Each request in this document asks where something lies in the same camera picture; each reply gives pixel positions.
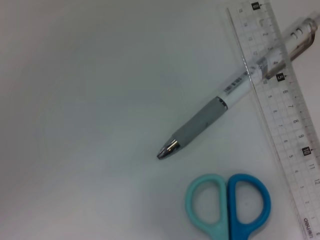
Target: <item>pen barrel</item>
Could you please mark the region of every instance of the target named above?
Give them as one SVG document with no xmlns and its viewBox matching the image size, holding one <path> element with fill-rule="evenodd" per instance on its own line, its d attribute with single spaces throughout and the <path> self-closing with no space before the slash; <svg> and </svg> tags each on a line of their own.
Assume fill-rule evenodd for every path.
<svg viewBox="0 0 320 240">
<path fill-rule="evenodd" d="M 227 110 L 228 106 L 226 103 L 220 97 L 215 97 L 186 124 L 180 127 L 172 137 L 176 139 L 182 147 L 185 147 Z"/>
</svg>

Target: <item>white table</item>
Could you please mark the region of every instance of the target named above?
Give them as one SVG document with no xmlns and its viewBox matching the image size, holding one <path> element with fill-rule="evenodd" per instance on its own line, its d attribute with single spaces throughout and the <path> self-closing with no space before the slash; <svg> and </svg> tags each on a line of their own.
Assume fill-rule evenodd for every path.
<svg viewBox="0 0 320 240">
<path fill-rule="evenodd" d="M 2 240 L 208 239 L 187 219 L 186 187 L 204 173 L 240 172 L 259 177 L 272 200 L 269 222 L 251 239 L 302 239 L 252 95 L 186 149 L 156 159 L 231 74 L 226 63 L 241 64 L 226 50 L 216 3 L 0 2 Z M 282 30 L 320 11 L 318 0 L 272 6 Z M 319 55 L 317 35 L 293 63 L 318 133 Z M 239 190 L 248 221 L 261 201 Z M 216 192 L 199 198 L 200 215 L 217 219 Z"/>
</svg>

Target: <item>clear plastic ruler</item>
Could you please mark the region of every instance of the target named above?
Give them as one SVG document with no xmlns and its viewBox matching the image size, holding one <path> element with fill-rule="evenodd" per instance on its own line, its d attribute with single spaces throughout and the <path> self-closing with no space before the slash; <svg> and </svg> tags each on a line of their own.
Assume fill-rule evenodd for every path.
<svg viewBox="0 0 320 240">
<path fill-rule="evenodd" d="M 320 239 L 319 141 L 271 4 L 236 3 L 227 13 L 305 238 Z M 262 73 L 281 64 L 267 78 Z"/>
</svg>

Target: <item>retractable pen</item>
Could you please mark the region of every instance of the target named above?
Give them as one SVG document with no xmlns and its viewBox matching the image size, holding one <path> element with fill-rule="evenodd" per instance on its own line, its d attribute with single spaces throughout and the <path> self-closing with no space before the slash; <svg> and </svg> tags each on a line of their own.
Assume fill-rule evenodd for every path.
<svg viewBox="0 0 320 240">
<path fill-rule="evenodd" d="M 320 15 L 316 18 L 306 18 L 299 26 L 295 28 L 283 40 L 291 61 L 302 54 L 314 42 L 315 33 L 320 24 Z M 268 55 L 256 61 L 250 71 L 258 71 L 262 75 L 262 79 L 269 80 L 274 77 L 286 64 L 279 62 L 272 67 L 268 66 Z M 179 150 L 186 147 L 200 133 L 220 118 L 228 109 L 237 103 L 250 90 L 251 82 L 248 73 L 244 70 L 236 75 L 234 80 L 205 105 L 196 115 L 194 115 L 187 123 L 175 131 L 169 140 L 163 145 L 157 157 L 163 160 L 172 156 Z"/>
</svg>

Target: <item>light blue scissor handle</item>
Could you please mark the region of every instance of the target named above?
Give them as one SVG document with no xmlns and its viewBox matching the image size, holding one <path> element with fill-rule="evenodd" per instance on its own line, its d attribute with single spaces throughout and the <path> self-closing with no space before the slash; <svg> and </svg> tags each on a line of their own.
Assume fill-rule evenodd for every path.
<svg viewBox="0 0 320 240">
<path fill-rule="evenodd" d="M 194 212 L 193 196 L 203 183 L 215 183 L 219 189 L 220 219 L 215 223 L 206 223 Z M 212 240 L 229 240 L 227 188 L 225 180 L 217 174 L 207 174 L 196 178 L 188 187 L 185 196 L 185 211 L 193 225 L 204 231 Z"/>
<path fill-rule="evenodd" d="M 251 223 L 241 223 L 237 218 L 236 207 L 236 184 L 237 182 L 247 182 L 255 186 L 261 193 L 263 199 L 263 209 L 260 215 Z M 256 177 L 247 174 L 233 175 L 227 184 L 228 213 L 230 224 L 231 240 L 248 240 L 249 235 L 260 228 L 268 219 L 271 211 L 271 199 L 265 185 Z"/>
</svg>

